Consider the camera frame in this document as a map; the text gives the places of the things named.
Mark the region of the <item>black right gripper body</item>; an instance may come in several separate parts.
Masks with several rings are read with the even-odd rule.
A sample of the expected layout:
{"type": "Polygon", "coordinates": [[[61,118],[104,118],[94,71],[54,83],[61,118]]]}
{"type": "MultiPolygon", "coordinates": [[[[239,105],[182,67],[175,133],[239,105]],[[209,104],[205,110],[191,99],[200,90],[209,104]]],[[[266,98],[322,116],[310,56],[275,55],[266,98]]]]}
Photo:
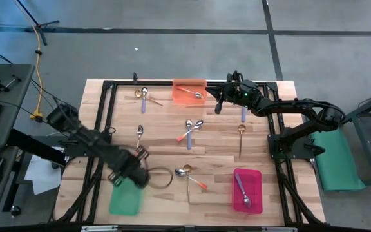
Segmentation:
{"type": "Polygon", "coordinates": [[[255,108],[263,99],[263,95],[255,82],[244,80],[242,82],[230,82],[224,85],[224,101],[255,108]]]}

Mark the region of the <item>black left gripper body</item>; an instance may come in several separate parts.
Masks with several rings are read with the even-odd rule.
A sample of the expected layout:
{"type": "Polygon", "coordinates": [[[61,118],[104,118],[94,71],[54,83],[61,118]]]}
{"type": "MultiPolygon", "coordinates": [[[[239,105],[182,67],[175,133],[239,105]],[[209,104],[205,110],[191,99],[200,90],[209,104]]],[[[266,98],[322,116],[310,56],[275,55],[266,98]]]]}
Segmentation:
{"type": "Polygon", "coordinates": [[[131,146],[109,147],[108,167],[116,177],[125,175],[125,169],[135,163],[138,151],[131,146]]]}

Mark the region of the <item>orange-handled silver spoon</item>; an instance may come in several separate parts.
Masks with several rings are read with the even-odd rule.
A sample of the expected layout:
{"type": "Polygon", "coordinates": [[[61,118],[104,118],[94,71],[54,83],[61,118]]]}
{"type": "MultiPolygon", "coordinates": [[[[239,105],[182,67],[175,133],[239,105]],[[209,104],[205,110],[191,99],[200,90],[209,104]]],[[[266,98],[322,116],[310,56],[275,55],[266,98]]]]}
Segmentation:
{"type": "Polygon", "coordinates": [[[182,92],[182,97],[186,99],[203,99],[204,95],[188,86],[177,86],[176,90],[182,92]]]}
{"type": "Polygon", "coordinates": [[[198,120],[195,124],[192,123],[191,120],[186,120],[186,127],[187,127],[187,132],[179,137],[176,138],[178,142],[183,140],[188,134],[190,134],[193,130],[196,130],[200,128],[203,125],[204,121],[203,120],[198,120]]]}
{"type": "Polygon", "coordinates": [[[137,146],[136,146],[136,151],[138,151],[138,148],[140,147],[140,140],[141,140],[141,137],[144,133],[144,128],[142,125],[138,125],[137,127],[137,146]]]}
{"type": "Polygon", "coordinates": [[[207,185],[202,183],[202,182],[199,182],[197,180],[195,180],[194,178],[190,177],[188,172],[184,169],[176,169],[175,170],[175,174],[176,176],[178,177],[186,177],[188,180],[191,180],[193,181],[194,183],[196,183],[197,185],[199,185],[202,189],[207,189],[207,185]]]}

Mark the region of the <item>gold spoon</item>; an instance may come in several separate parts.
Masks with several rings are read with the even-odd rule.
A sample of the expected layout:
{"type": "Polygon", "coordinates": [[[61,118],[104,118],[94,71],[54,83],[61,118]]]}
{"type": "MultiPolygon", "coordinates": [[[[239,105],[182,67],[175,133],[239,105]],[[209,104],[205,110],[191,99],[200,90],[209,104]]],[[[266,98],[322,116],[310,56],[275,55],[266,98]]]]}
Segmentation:
{"type": "Polygon", "coordinates": [[[190,203],[190,185],[189,185],[189,172],[191,171],[191,166],[189,164],[183,167],[186,176],[186,186],[187,186],[187,202],[190,203]]]}
{"type": "Polygon", "coordinates": [[[147,91],[135,90],[134,94],[135,94],[135,96],[136,96],[137,98],[146,99],[146,100],[149,100],[149,101],[151,101],[151,102],[154,102],[154,103],[156,103],[156,104],[158,104],[158,105],[160,105],[160,106],[163,106],[163,104],[157,102],[156,100],[154,100],[154,99],[152,99],[152,98],[150,98],[150,97],[147,97],[147,96],[146,96],[146,95],[147,95],[147,91]]]}
{"type": "Polygon", "coordinates": [[[241,124],[238,126],[238,132],[240,133],[239,153],[238,153],[239,159],[241,159],[241,155],[242,155],[242,141],[243,141],[243,134],[245,130],[246,130],[246,127],[244,124],[241,124]]]}

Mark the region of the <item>green plastic bin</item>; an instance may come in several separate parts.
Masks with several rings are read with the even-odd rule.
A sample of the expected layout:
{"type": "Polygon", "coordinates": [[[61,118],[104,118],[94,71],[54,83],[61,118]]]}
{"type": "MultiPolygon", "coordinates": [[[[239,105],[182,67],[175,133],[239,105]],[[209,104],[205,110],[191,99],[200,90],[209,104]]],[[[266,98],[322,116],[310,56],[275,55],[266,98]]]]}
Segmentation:
{"type": "Polygon", "coordinates": [[[142,203],[142,190],[131,179],[125,179],[121,185],[113,187],[109,203],[112,215],[135,216],[142,203]]]}

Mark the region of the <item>orange plastic bin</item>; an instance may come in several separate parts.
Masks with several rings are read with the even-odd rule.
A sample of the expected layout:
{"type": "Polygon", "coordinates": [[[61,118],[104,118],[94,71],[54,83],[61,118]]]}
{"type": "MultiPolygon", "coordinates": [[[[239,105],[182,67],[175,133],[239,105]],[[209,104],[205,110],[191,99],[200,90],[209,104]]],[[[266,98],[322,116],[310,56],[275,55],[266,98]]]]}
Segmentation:
{"type": "Polygon", "coordinates": [[[205,79],[174,79],[172,87],[172,98],[176,104],[204,104],[207,98],[205,87],[207,81],[205,79]],[[182,92],[176,90],[177,86],[188,86],[192,89],[201,92],[204,95],[203,99],[186,99],[182,97],[182,92]]]}

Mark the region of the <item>white paper sheet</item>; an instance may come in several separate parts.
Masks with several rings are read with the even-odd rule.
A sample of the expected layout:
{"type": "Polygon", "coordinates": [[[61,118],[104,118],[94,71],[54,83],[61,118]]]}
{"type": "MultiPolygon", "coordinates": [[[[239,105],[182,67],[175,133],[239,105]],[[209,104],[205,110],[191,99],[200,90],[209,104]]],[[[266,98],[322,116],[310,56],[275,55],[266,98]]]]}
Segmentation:
{"type": "Polygon", "coordinates": [[[54,169],[50,161],[33,155],[24,179],[32,182],[34,195],[39,195],[59,187],[61,183],[61,169],[54,169]]]}

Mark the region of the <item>black desk beam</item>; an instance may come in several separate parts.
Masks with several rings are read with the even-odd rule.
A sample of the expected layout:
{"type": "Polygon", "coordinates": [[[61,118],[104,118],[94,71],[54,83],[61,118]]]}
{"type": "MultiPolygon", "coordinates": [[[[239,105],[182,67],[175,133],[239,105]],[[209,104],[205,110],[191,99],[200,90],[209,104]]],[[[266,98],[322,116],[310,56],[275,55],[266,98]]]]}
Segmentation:
{"type": "Polygon", "coordinates": [[[23,151],[37,155],[38,157],[48,160],[59,166],[65,166],[65,154],[59,150],[52,148],[23,132],[12,129],[7,144],[9,146],[17,146],[23,151]]]}

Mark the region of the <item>red plastic bin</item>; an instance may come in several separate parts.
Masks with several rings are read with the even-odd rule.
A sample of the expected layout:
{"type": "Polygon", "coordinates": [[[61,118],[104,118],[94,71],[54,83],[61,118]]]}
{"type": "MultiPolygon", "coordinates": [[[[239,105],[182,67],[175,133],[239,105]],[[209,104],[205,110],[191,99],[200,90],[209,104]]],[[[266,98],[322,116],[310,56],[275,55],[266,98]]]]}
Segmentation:
{"type": "Polygon", "coordinates": [[[233,171],[232,181],[232,207],[236,212],[248,214],[262,214],[262,173],[254,169],[236,168],[233,171]],[[251,201],[251,206],[247,207],[244,203],[243,187],[245,194],[251,201]]]}

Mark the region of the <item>teal foam mat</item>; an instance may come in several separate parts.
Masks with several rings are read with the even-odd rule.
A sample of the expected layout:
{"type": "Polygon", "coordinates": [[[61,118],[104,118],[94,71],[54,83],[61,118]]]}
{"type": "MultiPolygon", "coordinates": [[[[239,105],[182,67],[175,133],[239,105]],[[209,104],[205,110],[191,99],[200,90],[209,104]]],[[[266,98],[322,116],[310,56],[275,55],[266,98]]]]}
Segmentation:
{"type": "Polygon", "coordinates": [[[324,191],[359,191],[366,185],[359,178],[354,156],[341,129],[316,132],[314,144],[325,148],[315,157],[324,191]]]}

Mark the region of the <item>grey desk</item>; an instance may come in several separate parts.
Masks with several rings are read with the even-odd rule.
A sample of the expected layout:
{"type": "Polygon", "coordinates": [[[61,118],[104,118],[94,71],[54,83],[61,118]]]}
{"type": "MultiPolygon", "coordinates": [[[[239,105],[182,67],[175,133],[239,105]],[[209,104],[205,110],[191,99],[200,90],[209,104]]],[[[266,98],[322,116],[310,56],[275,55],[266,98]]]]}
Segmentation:
{"type": "Polygon", "coordinates": [[[0,157],[3,158],[3,177],[0,183],[0,201],[9,179],[14,163],[15,146],[5,149],[9,134],[14,127],[15,120],[28,90],[35,66],[32,64],[0,64],[0,80],[2,85],[9,84],[9,92],[0,92],[0,157]]]}

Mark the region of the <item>black tripod stand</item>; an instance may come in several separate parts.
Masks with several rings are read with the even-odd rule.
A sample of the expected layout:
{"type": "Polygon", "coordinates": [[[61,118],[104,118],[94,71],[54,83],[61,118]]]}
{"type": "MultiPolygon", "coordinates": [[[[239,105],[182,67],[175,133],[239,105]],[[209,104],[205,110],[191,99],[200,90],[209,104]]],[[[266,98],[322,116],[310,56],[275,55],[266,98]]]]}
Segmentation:
{"type": "Polygon", "coordinates": [[[47,23],[40,24],[20,0],[14,0],[14,3],[25,15],[25,17],[30,21],[30,25],[32,26],[32,28],[35,29],[35,31],[39,34],[39,41],[42,41],[43,45],[47,46],[48,42],[46,40],[44,30],[50,25],[59,24],[60,20],[49,21],[47,23]]]}

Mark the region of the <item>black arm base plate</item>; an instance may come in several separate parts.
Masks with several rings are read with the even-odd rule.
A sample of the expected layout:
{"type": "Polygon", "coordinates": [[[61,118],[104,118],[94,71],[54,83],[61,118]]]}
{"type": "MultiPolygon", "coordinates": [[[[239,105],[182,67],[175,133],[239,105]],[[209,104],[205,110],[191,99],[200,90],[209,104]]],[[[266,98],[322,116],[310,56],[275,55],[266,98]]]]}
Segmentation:
{"type": "Polygon", "coordinates": [[[109,146],[110,143],[100,135],[78,136],[72,135],[59,141],[59,145],[65,148],[71,157],[99,157],[96,151],[99,146],[109,146]]]}
{"type": "Polygon", "coordinates": [[[326,151],[325,148],[315,145],[314,139],[302,137],[295,141],[282,140],[280,135],[267,137],[271,159],[312,159],[326,151]]]}

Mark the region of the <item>silver metal bracket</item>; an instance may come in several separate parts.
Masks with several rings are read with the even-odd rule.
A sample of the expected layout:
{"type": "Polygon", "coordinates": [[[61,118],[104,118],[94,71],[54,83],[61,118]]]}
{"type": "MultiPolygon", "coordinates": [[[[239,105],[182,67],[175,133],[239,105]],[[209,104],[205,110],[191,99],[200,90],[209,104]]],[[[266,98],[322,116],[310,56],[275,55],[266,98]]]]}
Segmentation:
{"type": "Polygon", "coordinates": [[[118,232],[117,225],[93,225],[93,226],[82,226],[81,232],[118,232]]]}
{"type": "Polygon", "coordinates": [[[298,232],[295,227],[262,227],[261,232],[298,232]]]}

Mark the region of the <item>black metal table frame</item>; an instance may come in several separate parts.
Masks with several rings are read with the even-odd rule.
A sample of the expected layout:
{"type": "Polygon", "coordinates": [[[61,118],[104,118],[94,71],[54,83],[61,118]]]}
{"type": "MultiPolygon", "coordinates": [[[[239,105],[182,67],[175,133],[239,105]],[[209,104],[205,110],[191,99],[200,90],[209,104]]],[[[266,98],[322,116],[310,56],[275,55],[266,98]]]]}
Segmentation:
{"type": "Polygon", "coordinates": [[[108,181],[109,170],[104,169],[99,196],[95,206],[96,224],[128,225],[187,225],[187,226],[281,226],[284,223],[276,166],[269,155],[267,137],[279,132],[276,118],[266,119],[253,114],[241,122],[242,109],[224,103],[216,114],[216,101],[208,97],[204,104],[185,106],[175,104],[171,85],[158,81],[149,85],[149,97],[163,104],[142,102],[134,95],[135,86],[124,83],[117,88],[111,118],[112,141],[116,144],[137,143],[137,127],[144,133],[140,144],[147,148],[147,163],[151,168],[151,184],[142,192],[140,211],[135,216],[112,215],[109,203],[113,191],[108,181]],[[186,120],[203,125],[191,132],[191,149],[186,120]],[[242,155],[238,158],[240,133],[244,124],[242,155]],[[189,164],[189,176],[207,185],[202,189],[193,181],[190,203],[187,202],[186,177],[178,177],[176,169],[189,164]],[[233,171],[236,168],[254,169],[262,173],[263,213],[236,212],[232,207],[233,171]]]}

